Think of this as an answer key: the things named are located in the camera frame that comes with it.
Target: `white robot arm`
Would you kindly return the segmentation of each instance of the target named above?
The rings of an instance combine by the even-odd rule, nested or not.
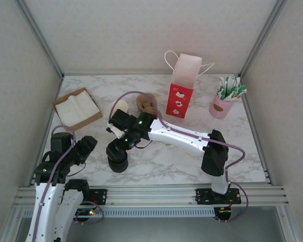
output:
[[[83,164],[97,140],[85,136],[79,140],[63,159],[60,158],[71,146],[69,133],[52,134],[51,150],[35,169],[36,201],[26,242],[64,242],[76,210],[90,194],[87,180],[71,179],[66,184],[66,175],[73,165]]]
[[[212,191],[226,194],[229,187],[225,176],[228,147],[203,140],[211,138],[225,143],[221,133],[215,130],[211,134],[200,133],[169,123],[165,125],[167,127],[152,114],[141,113],[136,118],[118,109],[107,128],[107,131],[117,136],[107,147],[110,168],[115,172],[123,172],[128,166],[126,151],[139,143],[140,139],[162,141],[198,154],[202,160],[202,170],[211,177]]]

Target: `wire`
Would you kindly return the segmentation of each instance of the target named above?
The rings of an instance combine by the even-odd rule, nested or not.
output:
[[[84,163],[84,167],[83,167],[82,169],[80,169],[79,171],[75,172],[75,173],[74,173],[74,174],[72,174],[72,175],[67,175],[67,176],[74,176],[74,175],[76,175],[76,174],[80,173],[82,170],[84,170],[84,169],[85,169],[85,167],[86,167],[86,163]]]
[[[50,151],[47,151],[47,152],[43,155],[43,157],[42,157],[42,159],[41,159],[41,162],[45,162],[45,161],[46,161],[46,159],[47,159],[49,153],[50,153]]]
[[[146,146],[144,146],[144,147],[138,147],[138,146],[136,146],[136,145],[134,145],[134,147],[136,147],[137,149],[144,149],[144,148],[146,148],[148,145],[150,145],[152,143],[152,140],[146,145]]]
[[[157,108],[157,104],[154,102],[153,98],[152,98],[150,95],[148,95],[148,94],[146,94],[146,93],[144,93],[144,92],[140,92],[140,91],[130,91],[130,92],[126,92],[126,93],[122,94],[122,95],[115,101],[115,103],[113,104],[113,107],[111,108],[111,111],[110,111],[110,114],[109,114],[109,120],[111,119],[111,114],[112,114],[112,112],[113,112],[115,106],[117,105],[117,103],[118,103],[124,96],[127,96],[128,94],[133,94],[133,93],[142,94],[142,95],[148,97],[148,98],[151,100],[151,103],[152,103],[153,106],[155,107],[157,117],[158,117],[158,119],[160,120],[161,124],[162,124],[165,128],[170,128],[170,130],[173,130],[173,131],[175,131],[175,132],[177,132],[177,133],[179,133],[179,134],[186,135],[186,136],[189,136],[189,137],[192,137],[192,138],[195,138],[195,139],[198,139],[198,138],[199,138],[199,136],[197,136],[197,135],[189,134],[189,133],[187,133],[187,132],[184,132],[184,131],[181,131],[181,130],[177,130],[177,129],[173,128],[173,127],[168,126],[168,125],[163,121],[163,119],[161,118],[161,117],[162,117],[162,116],[161,116],[161,113],[159,112],[159,110],[158,110],[158,108]],[[235,146],[235,145],[227,144],[227,143],[224,143],[224,142],[221,142],[221,141],[217,141],[217,140],[213,140],[213,139],[209,139],[209,138],[205,138],[205,137],[202,137],[201,139],[204,140],[204,141],[208,141],[208,142],[216,143],[216,144],[219,144],[219,145],[227,146],[227,147],[229,147],[229,148],[238,150],[238,151],[240,151],[240,152],[242,153],[242,155],[241,155],[241,157],[240,157],[239,159],[237,159],[236,161],[230,163],[229,165],[227,165],[227,166],[225,167],[226,181],[229,183],[228,168],[230,168],[230,167],[232,167],[233,165],[235,165],[235,164],[239,163],[240,161],[242,161],[242,160],[244,159],[244,157],[246,156],[246,152],[245,152],[243,149],[241,149],[241,148],[239,148],[239,147],[237,147],[237,146]],[[237,183],[235,183],[235,182],[231,182],[231,183],[232,183],[232,184],[235,184],[236,186],[238,186],[238,187],[242,190],[242,192],[245,194],[245,197],[246,197],[246,208],[245,208],[244,212],[241,213],[241,215],[239,215],[239,216],[237,216],[235,219],[233,219],[233,221],[235,221],[236,219],[240,218],[240,217],[246,212],[246,210],[248,209],[249,200],[248,200],[248,196],[247,196],[246,192],[244,191],[244,189],[243,189],[239,184],[237,184]]]
[[[40,219],[40,214],[41,214],[41,209],[42,209],[42,205],[40,205],[40,204],[44,203],[47,191],[49,189],[49,186],[51,185],[51,182],[53,180],[53,177],[54,177],[54,174],[55,174],[55,171],[56,171],[58,165],[61,163],[61,161],[65,158],[65,156],[72,150],[72,148],[75,145],[75,133],[74,133],[74,131],[69,126],[58,125],[55,128],[53,128],[51,135],[53,135],[54,131],[56,129],[58,129],[58,128],[65,128],[66,130],[69,130],[71,132],[71,134],[73,135],[73,140],[72,140],[71,146],[68,148],[68,150],[56,162],[56,164],[54,165],[54,167],[52,169],[52,172],[51,172],[51,174],[49,176],[49,179],[47,181],[46,187],[45,187],[44,192],[42,194],[42,197],[40,199],[40,203],[39,203],[39,207],[38,207],[38,211],[37,211],[37,215],[36,215],[36,220],[35,220],[35,225],[34,225],[34,233],[32,235],[32,240],[31,240],[32,242],[36,241],[36,235],[37,235],[37,231],[38,231],[38,224],[39,224],[39,219]]]
[[[91,201],[82,202],[81,205],[82,205],[82,204],[87,204],[87,203],[92,204],[92,205],[95,205],[95,208],[98,208],[98,209],[100,210],[100,212],[101,212],[101,214],[102,214],[102,218],[99,219],[98,221],[95,221],[95,222],[91,222],[91,223],[89,223],[89,222],[82,222],[81,224],[82,224],[82,225],[86,225],[86,224],[95,224],[95,223],[100,223],[100,222],[102,222],[102,220],[104,220],[104,218],[105,218],[105,212],[103,211],[103,209],[99,206],[99,204],[94,203],[94,202],[91,202]],[[90,211],[90,210],[91,210],[90,208],[86,208],[86,209],[83,209],[83,210],[79,211],[79,212],[76,214],[76,216],[75,216],[75,222],[76,222],[76,224],[79,222],[79,221],[77,220],[77,219],[78,219],[78,216],[79,216],[81,213],[83,213],[83,212],[85,212],[85,211]]]

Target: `pink pen holder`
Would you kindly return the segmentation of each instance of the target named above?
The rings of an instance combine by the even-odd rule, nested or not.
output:
[[[215,118],[224,118],[227,116],[234,101],[226,102],[221,100],[216,94],[209,108],[210,114]]]

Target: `red paper bag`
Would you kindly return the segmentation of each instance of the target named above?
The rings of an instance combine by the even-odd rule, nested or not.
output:
[[[185,118],[193,94],[193,89],[171,83],[168,95],[166,114]]]
[[[175,68],[173,68],[166,60],[166,54],[168,52],[174,53],[177,57]],[[197,77],[205,73],[214,65],[214,63],[201,66],[202,58],[187,54],[181,54],[180,57],[178,57],[178,55],[171,50],[167,51],[164,57],[166,63],[173,70],[166,114],[185,118],[185,114],[193,94],[194,84]],[[207,68],[201,74],[198,74],[200,67],[208,65],[210,65],[209,68]]]

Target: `cardboard tray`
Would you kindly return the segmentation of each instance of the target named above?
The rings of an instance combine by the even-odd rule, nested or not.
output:
[[[87,91],[87,89],[86,89],[85,87],[83,87],[83,88],[78,89],[78,90],[76,90],[76,91],[74,91],[74,92],[71,92],[71,93],[69,93],[69,94],[67,94],[67,95],[65,95],[65,96],[63,96],[63,97],[60,97],[59,99],[56,99],[56,100],[53,102],[53,109],[54,109],[54,111],[57,113],[57,115],[59,115],[58,112],[57,112],[57,110],[56,110],[56,108],[55,108],[55,106],[56,106],[57,104],[60,104],[60,103],[62,103],[62,102],[65,102],[65,101],[69,98],[69,96],[76,96],[76,95],[80,94],[80,93],[83,92],[83,91],[86,91],[86,92],[89,94],[89,96],[91,97],[92,101],[93,101],[93,102],[96,104],[96,106],[99,108],[99,106],[98,106],[97,103],[94,101],[94,99],[92,98],[92,96],[90,95],[90,93]],[[93,116],[87,118],[86,120],[83,120],[82,122],[79,122],[79,123],[77,123],[77,124],[71,126],[71,129],[74,130],[74,131],[79,130],[80,128],[82,128],[82,127],[84,127],[84,126],[86,126],[86,125],[88,125],[88,124],[90,124],[90,123],[92,123],[92,122],[94,122],[94,121],[96,121],[96,120],[102,118],[102,117],[103,117],[103,116],[102,116],[102,113],[101,113],[101,111],[100,111],[100,112],[96,113],[95,115],[93,115]]]

